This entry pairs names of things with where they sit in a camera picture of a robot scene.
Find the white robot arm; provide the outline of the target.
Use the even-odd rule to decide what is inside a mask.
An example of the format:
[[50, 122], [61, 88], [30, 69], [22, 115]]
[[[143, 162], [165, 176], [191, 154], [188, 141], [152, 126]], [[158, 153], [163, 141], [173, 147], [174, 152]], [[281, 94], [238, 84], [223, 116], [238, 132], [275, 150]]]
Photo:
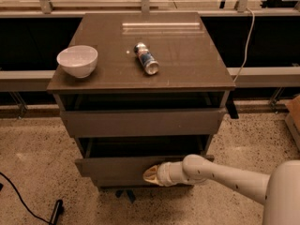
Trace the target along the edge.
[[143, 173], [143, 180], [171, 187], [210, 179], [263, 206], [262, 225], [300, 225], [300, 161], [289, 160], [270, 174], [219, 165], [198, 155], [163, 162]]

